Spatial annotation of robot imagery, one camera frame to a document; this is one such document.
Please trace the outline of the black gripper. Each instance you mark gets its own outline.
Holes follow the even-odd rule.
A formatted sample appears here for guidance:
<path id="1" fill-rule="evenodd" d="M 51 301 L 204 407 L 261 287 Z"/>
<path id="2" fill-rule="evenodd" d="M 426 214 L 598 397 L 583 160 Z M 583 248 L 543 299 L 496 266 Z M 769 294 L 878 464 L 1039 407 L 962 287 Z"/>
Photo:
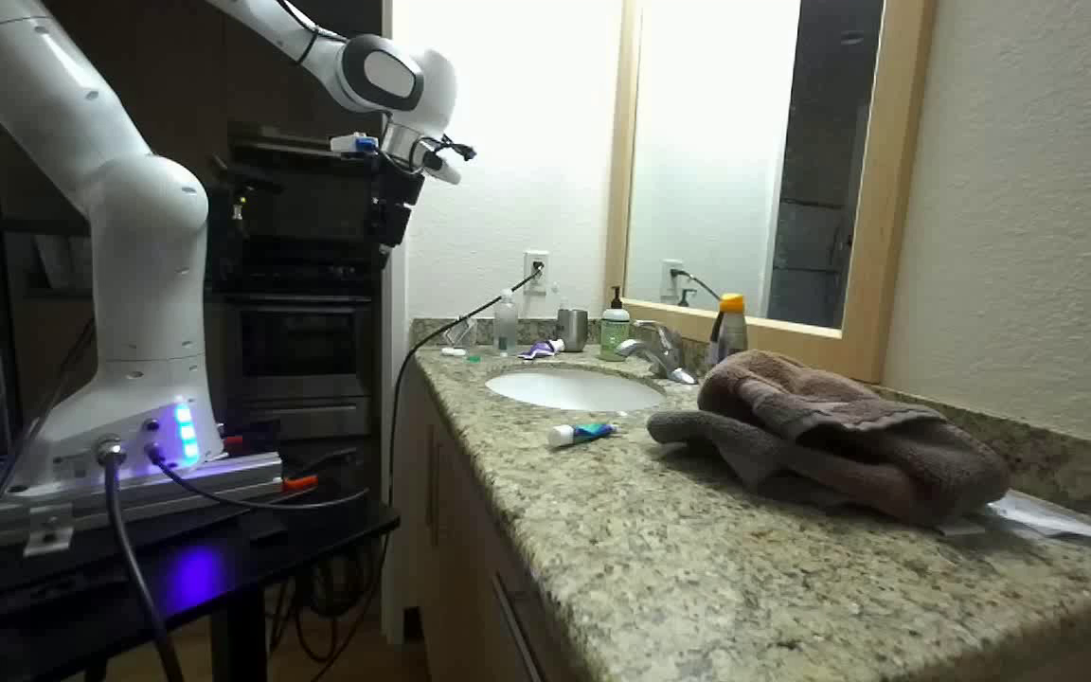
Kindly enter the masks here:
<path id="1" fill-rule="evenodd" d="M 424 177 L 397 164 L 373 160 L 366 165 L 366 213 L 362 229 L 377 247 L 397 247 L 404 238 L 410 213 L 415 208 Z"/>

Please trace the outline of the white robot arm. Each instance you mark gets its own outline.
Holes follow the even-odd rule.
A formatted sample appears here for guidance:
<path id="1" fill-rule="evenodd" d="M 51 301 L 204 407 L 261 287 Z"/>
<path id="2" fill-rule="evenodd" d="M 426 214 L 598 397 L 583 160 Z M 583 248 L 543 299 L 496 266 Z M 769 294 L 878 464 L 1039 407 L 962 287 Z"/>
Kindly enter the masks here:
<path id="1" fill-rule="evenodd" d="M 381 33 L 343 36 L 291 0 L 208 0 L 356 112 L 381 112 L 377 160 L 414 180 L 458 169 L 443 160 L 458 74 L 437 47 Z M 117 89 L 41 0 L 0 0 L 0 126 L 91 228 L 99 367 L 51 404 L 12 482 L 26 497 L 91 488 L 94 445 L 140 454 L 144 425 L 170 425 L 188 464 L 224 457 L 204 362 L 208 191 L 159 153 Z"/>

